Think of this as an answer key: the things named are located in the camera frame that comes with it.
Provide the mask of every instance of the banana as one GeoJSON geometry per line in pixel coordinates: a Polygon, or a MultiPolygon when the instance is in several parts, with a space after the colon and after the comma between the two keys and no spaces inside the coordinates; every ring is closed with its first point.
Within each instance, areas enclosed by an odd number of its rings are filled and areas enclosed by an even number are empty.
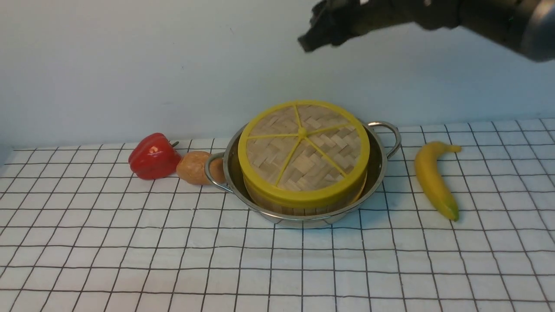
{"type": "Polygon", "coordinates": [[[458,220],[458,206],[455,197],[445,185],[437,170],[437,158],[450,152],[458,153],[462,147],[442,142],[430,142],[416,154],[416,178],[432,205],[449,220],[458,220]]]}

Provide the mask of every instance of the bamboo steamer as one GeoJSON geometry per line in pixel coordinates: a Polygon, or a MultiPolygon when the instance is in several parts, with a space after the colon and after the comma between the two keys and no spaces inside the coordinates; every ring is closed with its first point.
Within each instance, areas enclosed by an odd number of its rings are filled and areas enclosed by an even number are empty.
{"type": "Polygon", "coordinates": [[[289,215],[317,215],[348,206],[366,181],[370,142],[352,114],[330,103],[297,101],[254,118],[238,157],[254,203],[289,215]]]}

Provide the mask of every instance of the banana tip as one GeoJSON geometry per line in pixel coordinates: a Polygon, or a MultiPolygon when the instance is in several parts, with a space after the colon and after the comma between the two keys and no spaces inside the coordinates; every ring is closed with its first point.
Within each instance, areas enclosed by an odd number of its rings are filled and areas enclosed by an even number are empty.
{"type": "Polygon", "coordinates": [[[448,151],[452,153],[460,153],[462,151],[462,147],[459,145],[449,145],[448,151]]]}

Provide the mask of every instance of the yellow spoke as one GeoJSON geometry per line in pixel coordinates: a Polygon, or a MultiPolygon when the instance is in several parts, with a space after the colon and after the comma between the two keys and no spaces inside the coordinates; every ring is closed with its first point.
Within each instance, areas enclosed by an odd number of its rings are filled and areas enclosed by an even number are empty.
{"type": "Polygon", "coordinates": [[[299,147],[299,144],[301,144],[301,141],[302,141],[302,139],[299,137],[297,139],[297,142],[295,142],[295,145],[293,146],[293,148],[289,152],[289,155],[287,155],[287,158],[285,159],[285,163],[283,164],[283,167],[281,167],[281,170],[279,171],[279,175],[277,176],[275,186],[277,186],[278,183],[279,183],[279,180],[281,180],[281,177],[283,176],[283,173],[285,172],[285,169],[287,168],[287,165],[289,165],[289,162],[291,161],[291,158],[293,157],[293,154],[297,150],[297,147],[299,147]]]}
{"type": "Polygon", "coordinates": [[[298,133],[285,133],[285,134],[263,134],[263,135],[251,135],[247,137],[247,140],[251,139],[269,139],[269,138],[287,138],[287,137],[296,137],[298,133]]]}
{"type": "Polygon", "coordinates": [[[322,132],[326,132],[326,131],[330,131],[330,130],[344,128],[344,127],[347,127],[347,126],[350,126],[350,125],[351,125],[350,123],[338,124],[338,125],[335,125],[335,126],[332,126],[332,127],[327,127],[327,128],[314,130],[312,132],[309,132],[307,135],[313,135],[313,134],[318,134],[318,133],[322,133],[322,132]]]}
{"type": "Polygon", "coordinates": [[[320,154],[322,154],[322,156],[324,157],[324,159],[327,160],[327,162],[329,162],[332,166],[335,167],[335,169],[337,169],[337,171],[339,171],[341,173],[341,175],[343,177],[346,177],[347,174],[345,173],[345,171],[343,171],[343,169],[341,169],[341,167],[339,167],[335,161],[333,159],[331,159],[328,155],[326,155],[326,153],[324,153],[323,150],[321,150],[318,145],[314,144],[314,142],[312,142],[309,138],[305,138],[305,140],[307,140],[310,145],[312,145],[312,147],[314,147],[314,149],[316,149],[320,154]]]}
{"type": "Polygon", "coordinates": [[[297,108],[297,104],[294,104],[293,107],[295,108],[295,116],[297,117],[297,125],[299,126],[299,130],[302,128],[301,124],[301,116],[299,115],[299,109],[297,108]]]}

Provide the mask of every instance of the metal handle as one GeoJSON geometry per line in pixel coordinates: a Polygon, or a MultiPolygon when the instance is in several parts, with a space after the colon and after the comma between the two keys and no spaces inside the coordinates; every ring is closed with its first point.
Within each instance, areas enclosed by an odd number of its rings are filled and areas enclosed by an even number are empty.
{"type": "Polygon", "coordinates": [[[393,155],[395,155],[395,153],[397,153],[399,147],[401,147],[401,133],[399,132],[399,129],[397,129],[396,126],[390,124],[389,122],[371,122],[368,124],[368,126],[385,127],[393,132],[393,134],[395,135],[395,145],[393,145],[393,148],[387,154],[387,158],[390,159],[393,155]]]}
{"type": "Polygon", "coordinates": [[[204,173],[206,174],[206,177],[208,178],[208,181],[210,181],[215,187],[217,187],[218,189],[224,191],[224,192],[228,192],[233,194],[233,190],[230,189],[227,185],[221,184],[219,182],[217,182],[214,177],[212,177],[212,174],[210,173],[210,164],[215,161],[218,158],[223,158],[225,153],[217,153],[214,154],[212,156],[210,156],[208,158],[208,160],[206,160],[206,163],[204,164],[204,173]]]}

